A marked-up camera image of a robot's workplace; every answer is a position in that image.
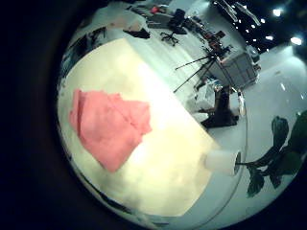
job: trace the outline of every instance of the dark green leaf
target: dark green leaf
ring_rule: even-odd
[[[270,175],[270,181],[273,187],[276,189],[281,184],[281,176],[280,175]]]
[[[272,120],[272,135],[273,135],[273,145],[280,149],[288,136],[289,126],[288,121],[285,118],[280,118],[276,116]]]
[[[295,174],[299,171],[301,165],[302,161],[298,153],[293,151],[287,152],[283,155],[275,174],[276,175]]]
[[[305,153],[307,149],[307,110],[297,117],[288,146],[292,151]]]
[[[270,162],[267,169],[264,172],[262,172],[262,175],[267,176],[267,175],[270,175],[270,174],[275,174],[275,172],[279,168],[281,161],[282,161],[282,152],[280,151],[280,153],[278,155],[276,155],[273,158],[273,160]]]
[[[265,184],[265,180],[261,175],[261,171],[255,167],[248,167],[250,174],[250,182],[248,186],[248,197],[254,197],[257,195]]]
[[[278,153],[279,153],[279,148],[273,146],[260,159],[254,161],[253,165],[256,168],[267,166]]]

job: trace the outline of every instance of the pink towel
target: pink towel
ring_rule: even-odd
[[[69,122],[83,146],[110,172],[117,171],[150,132],[148,103],[119,94],[76,89]]]

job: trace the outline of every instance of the desk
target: desk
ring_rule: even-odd
[[[223,62],[215,61],[209,72],[222,82],[237,89],[246,88],[257,80],[250,56],[243,50],[234,51]]]
[[[208,27],[207,23],[201,24],[200,22],[196,21],[195,19],[193,19],[193,17],[188,17],[186,19],[186,27],[189,28],[189,30],[191,30],[194,33],[199,33],[202,36],[208,35],[211,36],[214,33],[212,32],[212,30]]]
[[[119,92],[125,100],[150,103],[153,131],[115,173],[104,170],[81,145],[68,123],[73,91]],[[211,171],[205,156],[216,142],[125,39],[105,44],[82,58],[59,92],[61,134],[74,163],[102,193],[128,208],[162,217],[182,216],[203,193]]]

